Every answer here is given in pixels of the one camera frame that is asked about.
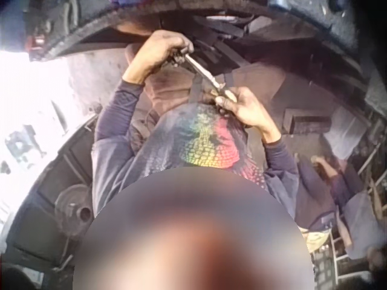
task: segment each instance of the metal tool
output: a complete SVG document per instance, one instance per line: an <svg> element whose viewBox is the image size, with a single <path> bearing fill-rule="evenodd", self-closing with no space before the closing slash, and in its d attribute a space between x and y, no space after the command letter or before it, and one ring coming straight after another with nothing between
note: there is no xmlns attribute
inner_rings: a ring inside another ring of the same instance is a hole
<svg viewBox="0 0 387 290"><path fill-rule="evenodd" d="M211 74L211 72L203 68L188 53L182 53L181 55L174 57L177 63L181 63L181 58L183 58L187 63L189 63L198 74L200 74L204 79L206 79L215 88L219 95L226 97L235 103L238 101L235 94L230 91L230 89L227 88L224 83L218 83L214 76Z"/></svg>

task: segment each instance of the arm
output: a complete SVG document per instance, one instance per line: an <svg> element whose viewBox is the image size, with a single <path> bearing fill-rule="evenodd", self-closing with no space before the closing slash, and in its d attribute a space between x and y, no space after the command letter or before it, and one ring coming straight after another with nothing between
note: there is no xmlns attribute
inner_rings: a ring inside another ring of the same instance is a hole
<svg viewBox="0 0 387 290"><path fill-rule="evenodd" d="M237 103L224 97L216 97L215 101L222 108L232 111L242 123L259 130L265 147L268 169L272 172L289 172L298 175L297 164L287 150L281 133L266 108L248 88L240 87L231 90L237 96Z"/></svg>
<svg viewBox="0 0 387 290"><path fill-rule="evenodd" d="M155 31L134 57L112 100L99 117L91 152L95 215L119 192L133 160L127 133L143 83L177 48L192 52L194 47L180 33Z"/></svg>
<svg viewBox="0 0 387 290"><path fill-rule="evenodd" d="M180 33L155 31L140 48L125 71L110 104L102 112L95 140L125 136L145 79L162 65L176 48L194 50L192 42Z"/></svg>
<svg viewBox="0 0 387 290"><path fill-rule="evenodd" d="M109 105L104 108L98 119L94 134L95 142L127 134L142 91L142 85L121 81Z"/></svg>
<svg viewBox="0 0 387 290"><path fill-rule="evenodd" d="M251 90L244 87L231 90L237 96L237 103L224 97L216 97L215 101L222 108L232 111L242 123L259 130L268 165L264 173L268 190L294 218L299 185L297 164L273 119Z"/></svg>

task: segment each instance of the wrist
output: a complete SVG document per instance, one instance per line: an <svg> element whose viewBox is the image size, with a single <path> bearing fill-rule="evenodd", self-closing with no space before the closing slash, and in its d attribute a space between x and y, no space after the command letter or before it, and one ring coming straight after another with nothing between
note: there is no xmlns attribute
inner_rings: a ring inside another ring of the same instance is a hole
<svg viewBox="0 0 387 290"><path fill-rule="evenodd" d="M277 142L281 139L282 134L275 125L274 121L265 125L261 124L256 126L262 136L262 140L265 144Z"/></svg>
<svg viewBox="0 0 387 290"><path fill-rule="evenodd" d="M133 61L126 69L122 79L128 83L135 83L138 85L144 84L144 81L149 75L149 69L147 66L140 65Z"/></svg>

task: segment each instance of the mechanic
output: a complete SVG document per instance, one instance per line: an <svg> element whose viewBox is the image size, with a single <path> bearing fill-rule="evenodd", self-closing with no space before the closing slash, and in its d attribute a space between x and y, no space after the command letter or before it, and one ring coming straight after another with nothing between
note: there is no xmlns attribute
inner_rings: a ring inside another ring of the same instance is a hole
<svg viewBox="0 0 387 290"><path fill-rule="evenodd" d="M144 82L173 51L180 49L191 53L194 46L180 33L155 31L129 64L112 100L101 113L92 151L94 214L142 177L176 167L207 166L257 183L294 218L297 165L275 122L248 88L233 89L237 103L217 96L212 105L186 103L168 111L134 154L128 132ZM220 114L215 103L233 115ZM262 136L268 164L265 172L258 168L247 148L245 125L256 127Z"/></svg>
<svg viewBox="0 0 387 290"><path fill-rule="evenodd" d="M386 253L380 249L387 243L385 225L378 221L371 199L354 167L345 160L337 159L336 170L324 157L314 156L312 162L319 164L330 184L330 193L338 206L337 227L350 259L367 258L370 270L387 266Z"/></svg>

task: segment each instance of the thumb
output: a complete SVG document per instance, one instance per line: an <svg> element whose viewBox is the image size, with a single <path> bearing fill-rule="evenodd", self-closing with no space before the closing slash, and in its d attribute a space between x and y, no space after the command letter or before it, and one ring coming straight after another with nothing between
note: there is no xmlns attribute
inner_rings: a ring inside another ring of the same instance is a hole
<svg viewBox="0 0 387 290"><path fill-rule="evenodd" d="M219 106L221 106L223 109L232 111L233 113L236 113L238 109L238 104L235 103L234 101L229 100L228 98L225 97L216 97L215 98L215 103Z"/></svg>

